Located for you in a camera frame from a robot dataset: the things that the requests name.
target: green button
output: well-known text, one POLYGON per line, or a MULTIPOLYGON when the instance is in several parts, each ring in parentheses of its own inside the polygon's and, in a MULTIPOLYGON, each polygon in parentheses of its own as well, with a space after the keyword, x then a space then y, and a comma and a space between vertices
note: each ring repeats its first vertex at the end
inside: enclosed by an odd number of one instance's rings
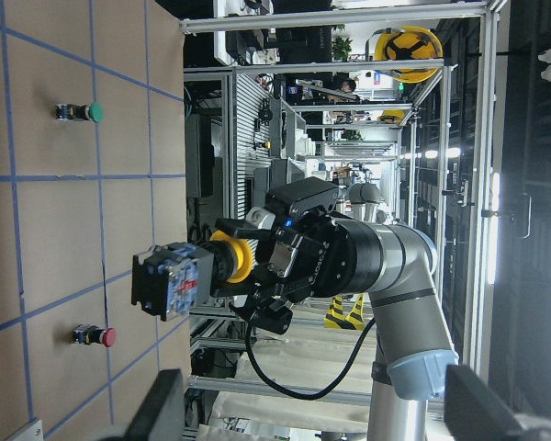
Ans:
POLYGON ((104 118, 104 109, 99 103, 92 103, 88 109, 88 117, 93 122, 100 122, 104 118))

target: green plant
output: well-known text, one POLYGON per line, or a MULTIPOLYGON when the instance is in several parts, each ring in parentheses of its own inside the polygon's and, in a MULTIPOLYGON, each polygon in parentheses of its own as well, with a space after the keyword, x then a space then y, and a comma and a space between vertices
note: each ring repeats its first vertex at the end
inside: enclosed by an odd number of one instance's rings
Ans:
POLYGON ((351 53, 351 43, 353 40, 343 37, 335 37, 332 41, 332 57, 335 60, 342 60, 346 62, 349 59, 351 53))
POLYGON ((364 138, 359 130, 345 130, 342 136, 347 141, 361 141, 364 138))

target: yellow and black striped object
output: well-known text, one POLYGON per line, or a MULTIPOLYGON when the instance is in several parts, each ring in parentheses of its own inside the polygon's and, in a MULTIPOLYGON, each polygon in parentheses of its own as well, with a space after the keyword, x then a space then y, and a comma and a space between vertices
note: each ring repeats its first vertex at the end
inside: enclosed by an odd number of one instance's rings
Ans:
POLYGON ((325 328, 336 329, 355 329, 361 331, 365 328, 364 325, 364 295, 361 294, 359 299, 353 305, 351 311, 345 317, 343 313, 343 298, 335 296, 332 298, 331 306, 324 317, 325 328))

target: black cable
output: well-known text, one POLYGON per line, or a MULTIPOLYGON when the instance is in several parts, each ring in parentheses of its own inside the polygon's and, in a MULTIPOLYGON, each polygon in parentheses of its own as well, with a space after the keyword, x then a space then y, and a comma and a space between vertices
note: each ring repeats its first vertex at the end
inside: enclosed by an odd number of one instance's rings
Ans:
POLYGON ((357 357, 357 353, 359 352, 359 349, 361 349, 361 345, 363 344, 365 340, 365 336, 369 332, 369 330, 372 328, 376 321, 372 318, 367 325, 365 326, 364 330, 359 335, 359 338, 357 339, 357 343, 355 343, 355 347, 353 349, 353 352, 349 356, 349 359, 347 360, 347 363, 345 364, 345 367, 339 374, 339 376, 332 381, 329 386, 324 388, 323 390, 316 392, 316 393, 300 393, 296 392, 295 390, 290 390, 288 388, 285 388, 284 386, 277 384, 275 381, 270 379, 265 375, 265 373, 261 370, 259 365, 257 364, 257 360, 255 359, 255 356, 253 355, 253 349, 251 346, 251 331, 252 326, 250 324, 247 324, 247 332, 245 333, 245 347, 247 349, 247 354, 249 354, 249 361, 251 362, 251 366, 253 366, 253 370, 255 373, 259 376, 260 379, 264 381, 264 383, 269 386, 270 388, 277 390, 280 393, 283 393, 284 395, 287 395, 291 398, 296 398, 297 400, 318 400, 331 392, 334 388, 336 388, 341 381, 345 378, 347 373, 349 372, 349 369, 353 365, 355 358, 357 357))

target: robotic arm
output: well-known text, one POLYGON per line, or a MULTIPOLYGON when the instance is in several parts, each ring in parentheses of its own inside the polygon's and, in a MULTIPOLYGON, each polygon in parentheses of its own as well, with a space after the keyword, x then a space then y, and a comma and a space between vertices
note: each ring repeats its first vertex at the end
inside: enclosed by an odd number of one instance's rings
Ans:
MULTIPOLYGON (((211 295, 246 295, 231 309, 252 326, 283 334, 289 302, 368 292, 379 340, 368 439, 422 440, 426 400, 443 393, 446 367, 457 362, 431 277, 436 252, 428 237, 406 226, 334 212, 338 195, 337 186, 312 177, 271 190, 245 220, 217 220, 224 235, 197 250, 214 257, 211 295), (253 270, 245 251, 250 240, 257 241, 253 270), (414 416, 419 422, 407 424, 414 416), (391 429, 380 432, 382 426, 391 429)), ((148 258, 133 265, 132 302, 144 310, 152 302, 135 290, 135 269, 161 274, 143 269, 148 258)))

